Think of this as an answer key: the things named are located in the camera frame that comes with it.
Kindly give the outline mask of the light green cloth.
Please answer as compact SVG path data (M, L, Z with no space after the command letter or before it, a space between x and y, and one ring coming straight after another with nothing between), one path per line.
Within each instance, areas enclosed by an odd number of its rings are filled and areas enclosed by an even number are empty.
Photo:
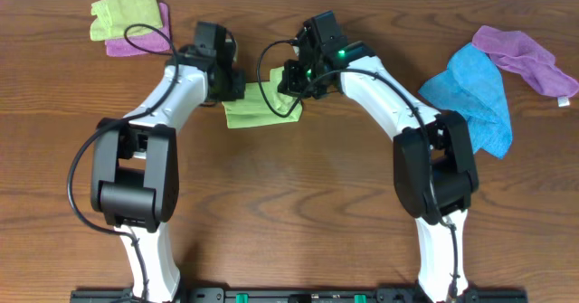
M293 97L277 91L283 70L283 67L271 69L270 79L261 83L267 100L281 114L285 114L295 101ZM246 85L244 99L224 102L223 106L229 129L256 128L298 122L302 113L302 106L299 103L288 117L281 118L275 115L263 99L257 82Z

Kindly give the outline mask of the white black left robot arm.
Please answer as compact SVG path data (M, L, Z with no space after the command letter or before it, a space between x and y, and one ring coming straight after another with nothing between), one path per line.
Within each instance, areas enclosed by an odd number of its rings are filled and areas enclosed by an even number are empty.
M206 102L243 98L245 76L233 66L236 53L230 31L199 23L192 44L170 50L148 97L123 118L103 119L90 141L90 203L103 214L106 231L124 243L132 301L175 302L181 292L168 230L179 194L176 138Z

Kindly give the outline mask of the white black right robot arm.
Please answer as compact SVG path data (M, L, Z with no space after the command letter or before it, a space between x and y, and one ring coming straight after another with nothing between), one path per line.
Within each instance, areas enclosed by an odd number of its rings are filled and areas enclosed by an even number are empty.
M393 142L394 190L417 226L418 284L431 302L456 302L468 281L462 234L479 187L465 118L415 98L363 42L351 43L333 12L309 18L289 40L296 59L284 64L279 92L320 99L327 89L359 104Z

